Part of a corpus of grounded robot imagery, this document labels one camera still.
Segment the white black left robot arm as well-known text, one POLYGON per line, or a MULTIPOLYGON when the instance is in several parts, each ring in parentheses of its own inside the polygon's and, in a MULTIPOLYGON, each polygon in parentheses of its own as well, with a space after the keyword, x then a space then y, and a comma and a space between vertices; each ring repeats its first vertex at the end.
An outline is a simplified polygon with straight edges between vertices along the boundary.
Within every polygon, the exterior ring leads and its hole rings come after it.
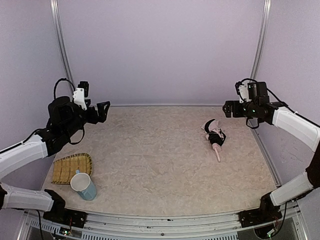
MULTIPOLYGON (((61 96, 48 105, 49 120, 46 128, 37 129, 23 140, 0 152, 0 177, 40 159, 53 156, 71 143, 71 137, 85 124, 104 123, 107 119, 109 101, 94 106, 81 107, 61 96)), ((29 209, 43 212, 59 212, 65 201, 52 190, 30 190, 0 184, 1 209, 29 209)))

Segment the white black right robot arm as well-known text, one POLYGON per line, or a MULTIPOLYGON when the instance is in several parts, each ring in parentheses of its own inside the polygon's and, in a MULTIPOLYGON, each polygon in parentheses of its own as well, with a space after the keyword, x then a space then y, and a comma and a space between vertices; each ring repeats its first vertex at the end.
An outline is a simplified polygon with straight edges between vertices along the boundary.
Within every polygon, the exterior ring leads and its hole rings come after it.
POLYGON ((300 115, 287 103, 276 99, 270 101, 274 93, 264 81, 245 78, 235 83, 238 100, 227 100, 222 109, 227 118, 255 119, 257 129, 267 123, 281 129, 305 144, 313 157, 303 173, 268 193, 262 202, 278 207, 284 203, 308 194, 320 186, 320 126, 300 115))

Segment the pink black folding umbrella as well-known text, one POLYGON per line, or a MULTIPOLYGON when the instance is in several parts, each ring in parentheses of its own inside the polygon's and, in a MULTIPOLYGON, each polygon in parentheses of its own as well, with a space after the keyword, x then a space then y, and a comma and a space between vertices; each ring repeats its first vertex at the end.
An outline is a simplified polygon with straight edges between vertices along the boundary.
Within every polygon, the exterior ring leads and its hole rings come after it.
POLYGON ((205 132, 205 138, 211 144, 211 147, 215 152, 217 161, 220 163, 221 158, 219 152, 222 150, 222 145, 226 140, 226 135, 219 127, 219 121, 213 118, 204 123, 201 126, 201 129, 205 132))

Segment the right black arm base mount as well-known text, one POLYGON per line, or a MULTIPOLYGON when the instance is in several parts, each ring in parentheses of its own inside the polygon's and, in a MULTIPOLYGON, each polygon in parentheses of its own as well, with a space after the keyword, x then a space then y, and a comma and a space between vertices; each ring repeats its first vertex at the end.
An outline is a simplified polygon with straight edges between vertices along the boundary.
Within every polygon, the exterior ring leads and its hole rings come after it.
POLYGON ((270 194, 269 192, 261 197, 258 208, 243 210, 238 213, 242 228, 272 222, 283 217, 280 206, 274 206, 270 194))

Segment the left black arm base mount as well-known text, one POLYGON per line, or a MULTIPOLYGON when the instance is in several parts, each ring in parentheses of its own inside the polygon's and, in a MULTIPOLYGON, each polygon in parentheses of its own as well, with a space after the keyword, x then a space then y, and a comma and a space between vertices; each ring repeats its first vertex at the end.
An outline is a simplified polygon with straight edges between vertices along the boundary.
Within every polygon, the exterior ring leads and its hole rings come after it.
POLYGON ((53 200, 50 211, 43 213, 45 220, 71 227, 84 228, 87 219, 86 212, 66 208, 66 201, 59 194, 50 189, 45 189, 44 191, 48 193, 53 200))

